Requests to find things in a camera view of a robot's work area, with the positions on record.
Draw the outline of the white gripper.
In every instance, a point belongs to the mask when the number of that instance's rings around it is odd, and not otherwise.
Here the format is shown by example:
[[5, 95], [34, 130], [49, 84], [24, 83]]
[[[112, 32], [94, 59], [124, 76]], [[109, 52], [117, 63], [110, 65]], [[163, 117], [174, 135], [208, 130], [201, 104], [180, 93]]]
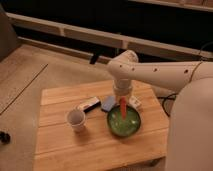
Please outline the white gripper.
[[126, 102], [129, 102], [129, 99], [132, 95], [132, 87], [118, 88], [118, 87], [114, 86], [113, 91], [114, 91], [114, 96], [115, 96], [115, 100], [117, 103], [120, 102], [120, 99], [122, 97], [125, 98]]

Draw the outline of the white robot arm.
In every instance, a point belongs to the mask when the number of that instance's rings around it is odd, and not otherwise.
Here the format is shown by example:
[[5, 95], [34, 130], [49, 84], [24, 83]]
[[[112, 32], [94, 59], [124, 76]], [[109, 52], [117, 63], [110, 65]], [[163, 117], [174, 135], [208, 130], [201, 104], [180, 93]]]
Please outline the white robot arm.
[[111, 59], [117, 96], [134, 80], [177, 93], [169, 119], [165, 171], [213, 171], [213, 61], [141, 63], [132, 50]]

